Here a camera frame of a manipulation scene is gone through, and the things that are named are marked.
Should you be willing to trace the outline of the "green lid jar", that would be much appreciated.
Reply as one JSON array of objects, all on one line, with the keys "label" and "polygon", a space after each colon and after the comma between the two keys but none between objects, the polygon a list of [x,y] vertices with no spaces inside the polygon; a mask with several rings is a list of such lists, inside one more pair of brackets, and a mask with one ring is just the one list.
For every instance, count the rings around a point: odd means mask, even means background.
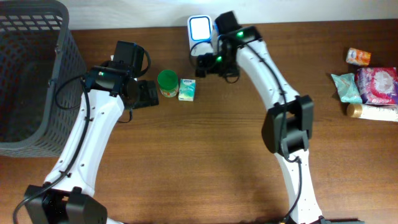
[{"label": "green lid jar", "polygon": [[163,70],[157,77],[160,92],[167,98],[175,97],[178,93],[178,76],[173,70]]}]

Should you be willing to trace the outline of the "teal Kleenex tissue pack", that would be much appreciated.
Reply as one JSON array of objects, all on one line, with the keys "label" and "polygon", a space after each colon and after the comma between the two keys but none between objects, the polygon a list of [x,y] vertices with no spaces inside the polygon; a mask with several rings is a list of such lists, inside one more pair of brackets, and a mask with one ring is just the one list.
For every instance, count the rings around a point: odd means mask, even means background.
[{"label": "teal Kleenex tissue pack", "polygon": [[193,101],[195,97],[196,80],[181,79],[178,91],[178,99],[180,101]]}]

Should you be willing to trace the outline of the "teal wet wipes pack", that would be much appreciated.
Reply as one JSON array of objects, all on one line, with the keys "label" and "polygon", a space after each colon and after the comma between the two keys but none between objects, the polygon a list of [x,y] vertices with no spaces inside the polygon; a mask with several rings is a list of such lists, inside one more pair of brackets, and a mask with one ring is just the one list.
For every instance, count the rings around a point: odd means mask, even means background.
[{"label": "teal wet wipes pack", "polygon": [[343,75],[331,74],[331,77],[335,83],[338,96],[342,103],[363,103],[358,87],[356,86],[353,73]]}]

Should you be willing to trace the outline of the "orange Kleenex tissue pack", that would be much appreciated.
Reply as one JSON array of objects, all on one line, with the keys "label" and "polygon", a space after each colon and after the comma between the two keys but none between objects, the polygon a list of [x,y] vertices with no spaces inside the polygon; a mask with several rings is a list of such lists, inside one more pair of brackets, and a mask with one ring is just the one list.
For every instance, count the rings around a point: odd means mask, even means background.
[{"label": "orange Kleenex tissue pack", "polygon": [[366,67],[370,64],[370,61],[371,53],[359,49],[349,48],[346,56],[347,63]]}]

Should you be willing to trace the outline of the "red purple pad package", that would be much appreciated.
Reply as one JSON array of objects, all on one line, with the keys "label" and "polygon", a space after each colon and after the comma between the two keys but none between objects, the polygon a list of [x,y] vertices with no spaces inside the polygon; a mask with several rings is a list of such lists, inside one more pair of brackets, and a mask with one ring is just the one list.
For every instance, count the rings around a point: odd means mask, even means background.
[{"label": "red purple pad package", "polygon": [[364,104],[397,105],[395,67],[360,68],[354,79]]}]

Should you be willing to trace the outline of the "white bamboo print tube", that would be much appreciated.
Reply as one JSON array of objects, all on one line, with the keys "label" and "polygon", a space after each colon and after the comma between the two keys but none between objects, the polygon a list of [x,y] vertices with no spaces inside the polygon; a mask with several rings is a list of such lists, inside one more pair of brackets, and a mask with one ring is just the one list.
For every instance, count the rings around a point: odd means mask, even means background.
[{"label": "white bamboo print tube", "polygon": [[364,104],[349,104],[346,109],[346,114],[352,118],[397,122],[397,105],[370,106]]}]

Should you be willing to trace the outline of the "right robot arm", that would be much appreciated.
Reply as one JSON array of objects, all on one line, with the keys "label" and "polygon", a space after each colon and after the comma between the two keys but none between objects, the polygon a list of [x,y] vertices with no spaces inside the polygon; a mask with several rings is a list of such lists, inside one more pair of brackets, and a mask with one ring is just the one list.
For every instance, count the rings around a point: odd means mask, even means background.
[{"label": "right robot arm", "polygon": [[243,70],[266,108],[262,139],[282,170],[289,211],[282,223],[328,223],[318,206],[309,168],[314,104],[283,77],[254,26],[238,24],[234,12],[187,20],[189,60],[196,77],[217,74],[229,80]]}]

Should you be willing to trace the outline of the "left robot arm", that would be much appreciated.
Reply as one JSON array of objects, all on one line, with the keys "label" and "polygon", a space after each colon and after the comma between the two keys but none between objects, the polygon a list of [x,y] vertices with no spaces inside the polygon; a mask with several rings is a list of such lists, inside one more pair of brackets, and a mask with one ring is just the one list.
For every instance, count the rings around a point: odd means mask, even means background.
[{"label": "left robot arm", "polygon": [[114,223],[107,208],[94,199],[105,147],[124,110],[146,107],[142,96],[155,88],[140,80],[151,65],[140,45],[118,41],[111,60],[76,77],[83,93],[67,143],[43,185],[28,186],[17,213],[25,208],[32,223]]}]

